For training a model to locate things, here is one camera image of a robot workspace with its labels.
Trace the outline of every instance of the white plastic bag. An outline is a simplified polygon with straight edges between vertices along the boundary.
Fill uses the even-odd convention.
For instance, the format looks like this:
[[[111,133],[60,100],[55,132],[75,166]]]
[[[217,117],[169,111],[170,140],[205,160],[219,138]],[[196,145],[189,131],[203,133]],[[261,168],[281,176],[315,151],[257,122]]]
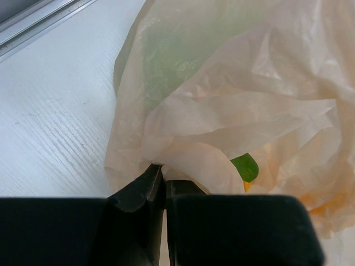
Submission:
[[[244,34],[262,17],[252,5],[268,1],[168,2],[139,24],[120,81],[105,162],[113,188],[156,162],[164,178],[244,193],[230,159],[249,152],[260,168],[249,193],[298,197],[323,237],[353,226],[355,1],[283,0]],[[233,4],[255,16],[231,14]],[[248,27],[228,32],[246,17]],[[147,50],[156,30],[166,35]],[[152,58],[164,67],[146,70]],[[329,265],[355,264],[350,242],[323,241]]]

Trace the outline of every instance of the white wooden surface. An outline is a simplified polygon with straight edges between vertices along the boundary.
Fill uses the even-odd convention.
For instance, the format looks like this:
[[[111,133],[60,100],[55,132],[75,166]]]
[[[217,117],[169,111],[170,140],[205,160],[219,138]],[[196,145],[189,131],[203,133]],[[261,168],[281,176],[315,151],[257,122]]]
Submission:
[[[109,194],[113,67],[144,0],[97,0],[0,63],[0,196]]]

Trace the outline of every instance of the black object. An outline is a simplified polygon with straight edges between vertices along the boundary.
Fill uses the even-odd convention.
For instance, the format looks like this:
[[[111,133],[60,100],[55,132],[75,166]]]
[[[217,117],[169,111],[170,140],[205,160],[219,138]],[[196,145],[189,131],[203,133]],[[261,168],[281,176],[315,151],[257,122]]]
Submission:
[[[159,265],[164,205],[172,266],[323,265],[296,199],[208,196],[155,165],[108,199],[0,199],[0,265]]]

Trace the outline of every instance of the green leaf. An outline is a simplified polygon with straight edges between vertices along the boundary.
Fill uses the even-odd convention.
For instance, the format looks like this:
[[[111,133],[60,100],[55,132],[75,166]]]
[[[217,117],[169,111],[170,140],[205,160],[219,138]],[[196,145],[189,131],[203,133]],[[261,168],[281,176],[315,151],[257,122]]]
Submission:
[[[252,182],[259,174],[259,167],[256,161],[250,154],[244,154],[240,157],[231,160],[233,165],[237,168],[241,178],[245,182]]]

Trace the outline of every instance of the wood grain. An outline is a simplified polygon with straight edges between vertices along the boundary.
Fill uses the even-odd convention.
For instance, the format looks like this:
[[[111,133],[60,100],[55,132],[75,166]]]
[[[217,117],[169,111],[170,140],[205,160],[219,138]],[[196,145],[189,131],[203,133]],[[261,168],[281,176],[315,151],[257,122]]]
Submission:
[[[144,0],[97,0],[0,63],[0,196],[109,194],[113,67]]]

